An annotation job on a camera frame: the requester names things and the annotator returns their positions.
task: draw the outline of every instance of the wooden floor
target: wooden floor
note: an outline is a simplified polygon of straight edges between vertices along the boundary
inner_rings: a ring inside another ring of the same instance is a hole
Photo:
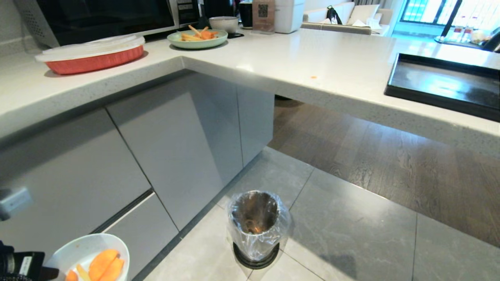
[[[500,247],[500,159],[295,100],[268,146]]]

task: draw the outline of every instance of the cabinet door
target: cabinet door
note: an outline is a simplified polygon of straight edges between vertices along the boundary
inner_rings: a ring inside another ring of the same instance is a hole
[[[47,259],[150,188],[103,109],[0,151],[0,189],[21,187],[32,204],[0,221],[0,238]]]
[[[130,280],[178,234],[154,193],[105,232],[118,236],[127,245],[131,260]]]
[[[189,74],[108,111],[179,229],[243,168],[232,83]]]
[[[246,166],[273,139],[275,95],[238,85],[241,151]]]

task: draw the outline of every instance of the black tray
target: black tray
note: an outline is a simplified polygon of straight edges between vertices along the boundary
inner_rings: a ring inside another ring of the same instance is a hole
[[[386,96],[500,122],[500,70],[400,53]]]

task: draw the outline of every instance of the black mug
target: black mug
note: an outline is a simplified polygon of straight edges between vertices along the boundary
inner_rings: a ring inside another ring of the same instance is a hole
[[[241,24],[243,28],[252,27],[252,3],[241,2],[239,3],[239,15],[241,16]]]

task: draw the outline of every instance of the red baking dish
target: red baking dish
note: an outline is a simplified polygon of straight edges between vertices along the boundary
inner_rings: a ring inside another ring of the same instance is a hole
[[[144,38],[123,35],[43,51],[36,59],[60,75],[78,74],[119,66],[140,58]]]

